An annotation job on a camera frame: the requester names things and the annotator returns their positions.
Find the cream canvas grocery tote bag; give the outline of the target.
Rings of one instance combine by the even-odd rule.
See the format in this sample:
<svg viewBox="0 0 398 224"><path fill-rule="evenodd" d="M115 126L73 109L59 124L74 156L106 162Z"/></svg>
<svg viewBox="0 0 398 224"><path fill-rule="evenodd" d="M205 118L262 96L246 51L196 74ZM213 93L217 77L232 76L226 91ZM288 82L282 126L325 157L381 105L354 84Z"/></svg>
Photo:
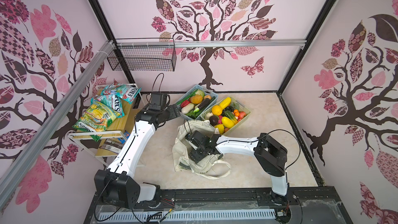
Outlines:
<svg viewBox="0 0 398 224"><path fill-rule="evenodd" d="M225 178L231 174L231 165L222 160L222 155L209 155L200 149L196 143L189 141L195 131L204 134L206 138L210 138L213 134L218 134L209 120L189 120L184 121L178 127L178 134L175 144L172 148L173 162L176 172L183 170L191 171L192 173L202 176L210 180L218 180ZM224 165L227 170L221 175L209 175L208 173L217 164Z"/></svg>

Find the wrinkled yellow orange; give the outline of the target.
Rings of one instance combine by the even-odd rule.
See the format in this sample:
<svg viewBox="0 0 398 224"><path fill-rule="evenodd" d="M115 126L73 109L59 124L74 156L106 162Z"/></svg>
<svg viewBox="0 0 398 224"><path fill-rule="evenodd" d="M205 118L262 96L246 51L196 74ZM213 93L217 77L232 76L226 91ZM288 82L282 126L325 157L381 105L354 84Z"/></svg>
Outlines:
<svg viewBox="0 0 398 224"><path fill-rule="evenodd" d="M219 106L219 105L215 105L215 106L213 106L213 107L211 108L211 112L212 112L212 114L215 115L215 116L220 116L220 115L222 114L222 111L223 111L223 109L222 109L222 107Z"/></svg>

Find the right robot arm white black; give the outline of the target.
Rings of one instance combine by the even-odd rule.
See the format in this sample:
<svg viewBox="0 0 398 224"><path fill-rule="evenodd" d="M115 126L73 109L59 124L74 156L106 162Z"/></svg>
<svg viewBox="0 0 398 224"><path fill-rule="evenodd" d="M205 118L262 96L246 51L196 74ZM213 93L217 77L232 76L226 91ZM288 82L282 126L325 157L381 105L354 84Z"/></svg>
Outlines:
<svg viewBox="0 0 398 224"><path fill-rule="evenodd" d="M233 153L255 157L262 169L271 177L272 192L284 197L288 192L286 173L287 149L267 133L254 138L232 138L221 134L211 137L194 131L186 135L186 140L193 147L189 158L195 163L206 155L224 155Z"/></svg>

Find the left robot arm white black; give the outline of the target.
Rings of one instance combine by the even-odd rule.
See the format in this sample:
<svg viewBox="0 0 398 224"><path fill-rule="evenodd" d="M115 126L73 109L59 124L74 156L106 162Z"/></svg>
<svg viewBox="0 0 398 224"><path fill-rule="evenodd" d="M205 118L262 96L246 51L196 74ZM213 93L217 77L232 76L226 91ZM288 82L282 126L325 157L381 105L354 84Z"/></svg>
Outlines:
<svg viewBox="0 0 398 224"><path fill-rule="evenodd" d="M163 109L146 105L134 117L133 130L114 161L94 177L96 192L103 203L133 208L137 203L153 201L160 187L139 184L134 175L142 153L158 127L180 116L177 105Z"/></svg>

